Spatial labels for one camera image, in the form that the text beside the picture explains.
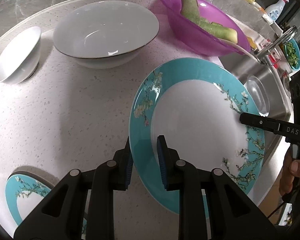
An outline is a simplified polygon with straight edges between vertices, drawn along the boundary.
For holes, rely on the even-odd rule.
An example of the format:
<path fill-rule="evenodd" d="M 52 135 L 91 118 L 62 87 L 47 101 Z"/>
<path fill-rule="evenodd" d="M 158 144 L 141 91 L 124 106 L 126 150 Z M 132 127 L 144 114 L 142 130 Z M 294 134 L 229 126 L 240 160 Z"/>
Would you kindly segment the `person's hand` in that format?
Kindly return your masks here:
<path fill-rule="evenodd" d="M 281 196 L 291 192 L 295 178 L 300 178 L 300 160 L 292 158 L 292 148 L 289 147 L 283 161 L 282 176 L 279 184 Z"/>

